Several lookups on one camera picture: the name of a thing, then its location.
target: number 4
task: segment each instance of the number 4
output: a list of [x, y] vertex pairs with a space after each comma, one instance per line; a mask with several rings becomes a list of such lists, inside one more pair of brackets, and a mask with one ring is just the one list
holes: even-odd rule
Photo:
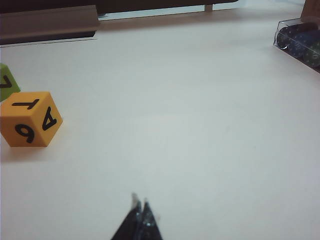
[[51, 107], [48, 106], [48, 109], [46, 110], [46, 114], [42, 123], [42, 129], [44, 131], [48, 130], [49, 128], [51, 128], [53, 125], [55, 125], [57, 123], [57, 119], [54, 119], [51, 114]]

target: clear plastic box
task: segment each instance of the clear plastic box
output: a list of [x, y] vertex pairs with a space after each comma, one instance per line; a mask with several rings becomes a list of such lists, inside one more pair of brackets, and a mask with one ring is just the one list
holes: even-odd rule
[[320, 18], [280, 21], [274, 45], [320, 73]]

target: white table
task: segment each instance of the white table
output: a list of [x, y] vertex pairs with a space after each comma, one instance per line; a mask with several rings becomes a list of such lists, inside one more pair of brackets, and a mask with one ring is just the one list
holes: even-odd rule
[[1, 48], [64, 123], [1, 137], [3, 240], [109, 240], [147, 197], [164, 240], [318, 240], [319, 73], [273, 46], [301, 4], [104, 21], [96, 40]]

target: die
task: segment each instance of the die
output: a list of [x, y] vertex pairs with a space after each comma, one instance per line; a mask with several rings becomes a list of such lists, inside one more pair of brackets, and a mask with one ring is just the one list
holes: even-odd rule
[[282, 50], [287, 49], [292, 43], [294, 36], [300, 33], [318, 30], [315, 22], [305, 22], [282, 28], [276, 36], [276, 43]]
[[295, 58], [301, 58], [318, 39], [320, 39], [320, 30], [300, 33], [290, 41], [289, 53]]
[[12, 93], [0, 110], [1, 134], [11, 147], [47, 147], [63, 121], [48, 91]]
[[310, 46], [303, 56], [303, 62], [311, 68], [320, 67], [320, 41]]
[[0, 63], [0, 102], [7, 99], [12, 93], [20, 92], [20, 88], [16, 80], [12, 76], [7, 65]]

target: black printed number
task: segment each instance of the black printed number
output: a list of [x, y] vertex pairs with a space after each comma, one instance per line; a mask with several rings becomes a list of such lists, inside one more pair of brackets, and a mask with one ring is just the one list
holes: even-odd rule
[[14, 102], [12, 103], [12, 106], [28, 106], [28, 110], [32, 109], [37, 102], [39, 102], [39, 99], [35, 99], [33, 102]]
[[7, 75], [3, 76], [5, 83], [0, 84], [0, 89], [8, 89], [12, 87], [12, 83], [10, 82]]
[[46, 110], [46, 114], [42, 123], [42, 129], [44, 131], [48, 130], [49, 128], [51, 128], [53, 125], [55, 125], [57, 123], [57, 119], [54, 119], [51, 114], [51, 107], [48, 106], [48, 109]]
[[25, 124], [18, 124], [15, 125], [15, 130], [18, 134], [20, 134], [23, 137], [27, 137], [26, 142], [31, 144], [35, 139], [35, 132], [31, 127]]

